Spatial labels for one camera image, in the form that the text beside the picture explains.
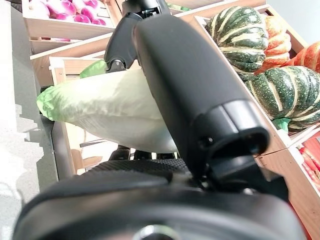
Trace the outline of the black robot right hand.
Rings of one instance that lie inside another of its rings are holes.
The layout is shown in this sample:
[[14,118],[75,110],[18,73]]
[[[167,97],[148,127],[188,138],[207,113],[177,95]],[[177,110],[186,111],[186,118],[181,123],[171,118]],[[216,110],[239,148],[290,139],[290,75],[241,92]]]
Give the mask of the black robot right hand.
[[223,55],[172,15],[138,22],[139,69],[37,98],[53,121],[179,159],[110,160],[21,210],[15,240],[303,240],[283,176],[257,165],[269,131]]

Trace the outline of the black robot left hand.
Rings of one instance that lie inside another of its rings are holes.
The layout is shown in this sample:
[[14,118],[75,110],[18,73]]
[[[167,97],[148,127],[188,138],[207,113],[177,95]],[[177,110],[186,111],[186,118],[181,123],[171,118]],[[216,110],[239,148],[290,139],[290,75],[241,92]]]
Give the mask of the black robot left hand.
[[122,3],[122,19],[106,47],[104,62],[106,72],[129,69],[138,59],[132,40],[136,24],[154,15],[169,15],[171,12],[164,0],[126,0]]

